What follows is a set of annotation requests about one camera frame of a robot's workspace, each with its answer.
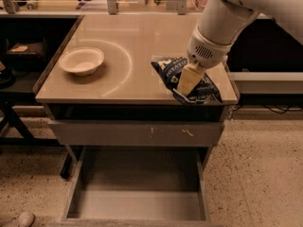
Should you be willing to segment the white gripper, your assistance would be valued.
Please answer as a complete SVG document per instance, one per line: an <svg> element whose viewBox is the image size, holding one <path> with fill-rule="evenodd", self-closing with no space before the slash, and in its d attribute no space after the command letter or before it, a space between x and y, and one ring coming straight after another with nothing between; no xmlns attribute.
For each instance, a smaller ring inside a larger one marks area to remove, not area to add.
<svg viewBox="0 0 303 227"><path fill-rule="evenodd" d="M192 61L187 64L179 78L177 92L188 96L200 83L205 69L218 65L230 51L232 39L219 31L203 31L196 26L187 44L187 56Z"/></svg>

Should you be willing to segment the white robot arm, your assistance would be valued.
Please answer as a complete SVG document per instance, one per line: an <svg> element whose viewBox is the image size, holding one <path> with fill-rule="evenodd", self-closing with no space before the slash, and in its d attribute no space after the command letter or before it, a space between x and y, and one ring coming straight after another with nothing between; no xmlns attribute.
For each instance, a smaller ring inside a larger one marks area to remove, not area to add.
<svg viewBox="0 0 303 227"><path fill-rule="evenodd" d="M303 0L207 0L187 44L189 64L182 70L177 92L188 96L205 71L218 65L241 32L260 14L303 43Z"/></svg>

